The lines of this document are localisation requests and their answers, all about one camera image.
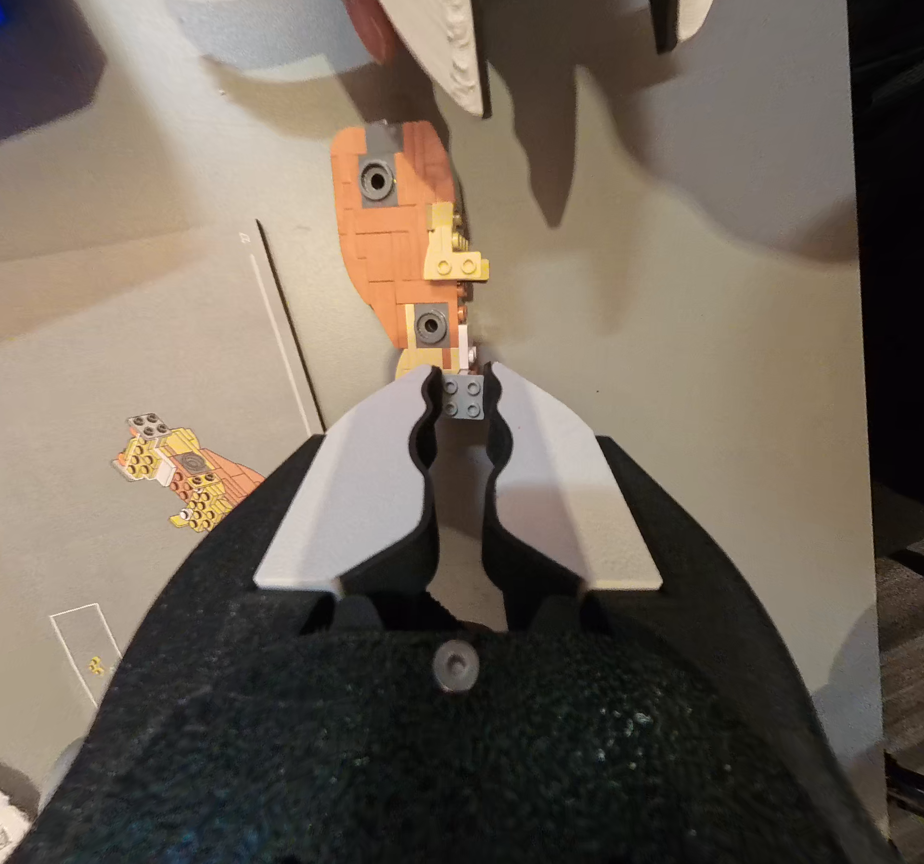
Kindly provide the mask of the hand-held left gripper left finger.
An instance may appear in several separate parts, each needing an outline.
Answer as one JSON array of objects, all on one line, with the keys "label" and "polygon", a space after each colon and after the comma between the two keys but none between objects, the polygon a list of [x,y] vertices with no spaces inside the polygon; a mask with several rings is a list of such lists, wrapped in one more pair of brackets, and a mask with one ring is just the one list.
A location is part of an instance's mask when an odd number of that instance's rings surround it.
[{"label": "hand-held left gripper left finger", "polygon": [[441,376],[423,364],[325,434],[253,576],[260,590],[359,591],[374,558],[425,527],[428,478],[414,431]]}]

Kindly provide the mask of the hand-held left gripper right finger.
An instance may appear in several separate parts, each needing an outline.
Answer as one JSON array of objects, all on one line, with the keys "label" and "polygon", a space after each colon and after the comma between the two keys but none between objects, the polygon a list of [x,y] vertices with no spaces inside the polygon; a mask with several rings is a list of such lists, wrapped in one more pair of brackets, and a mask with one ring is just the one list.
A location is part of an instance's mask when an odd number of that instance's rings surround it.
[{"label": "hand-held left gripper right finger", "polygon": [[594,431],[508,366],[485,373],[485,517],[580,589],[656,592],[663,578]]}]

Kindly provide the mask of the small pale grey brick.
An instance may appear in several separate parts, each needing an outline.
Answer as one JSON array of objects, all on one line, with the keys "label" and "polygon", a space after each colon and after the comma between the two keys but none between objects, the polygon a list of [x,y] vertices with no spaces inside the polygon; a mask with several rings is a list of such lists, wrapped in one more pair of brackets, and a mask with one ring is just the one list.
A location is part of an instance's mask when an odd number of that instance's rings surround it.
[{"label": "small pale grey brick", "polygon": [[455,420],[482,420],[484,376],[479,373],[443,373],[442,415]]}]

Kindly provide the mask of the orange tan brick model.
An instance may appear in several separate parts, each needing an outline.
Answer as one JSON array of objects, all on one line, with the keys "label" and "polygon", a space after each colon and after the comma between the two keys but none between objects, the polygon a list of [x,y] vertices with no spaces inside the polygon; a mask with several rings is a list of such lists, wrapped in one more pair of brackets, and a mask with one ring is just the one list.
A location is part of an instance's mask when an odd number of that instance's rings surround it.
[{"label": "orange tan brick model", "polygon": [[399,351],[396,377],[420,365],[477,373],[468,334],[473,287],[490,264],[469,245],[445,146],[424,120],[340,131],[330,148],[347,274]]}]

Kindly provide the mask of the person's right hand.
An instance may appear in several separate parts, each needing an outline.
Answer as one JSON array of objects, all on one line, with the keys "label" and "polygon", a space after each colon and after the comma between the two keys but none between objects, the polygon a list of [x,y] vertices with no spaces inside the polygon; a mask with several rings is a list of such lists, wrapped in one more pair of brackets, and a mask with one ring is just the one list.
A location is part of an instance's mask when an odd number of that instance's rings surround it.
[{"label": "person's right hand", "polygon": [[393,61],[398,35],[379,0],[341,0],[346,13],[372,60],[379,65]]}]

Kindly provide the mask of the grey instruction booklet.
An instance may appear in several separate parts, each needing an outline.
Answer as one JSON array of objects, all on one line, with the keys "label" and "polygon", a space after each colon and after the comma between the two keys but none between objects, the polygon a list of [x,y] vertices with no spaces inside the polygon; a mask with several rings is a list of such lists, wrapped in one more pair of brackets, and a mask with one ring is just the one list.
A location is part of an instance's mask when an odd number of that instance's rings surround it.
[{"label": "grey instruction booklet", "polygon": [[2,790],[26,807],[206,535],[175,441],[267,476],[321,418],[255,220],[2,265]]}]

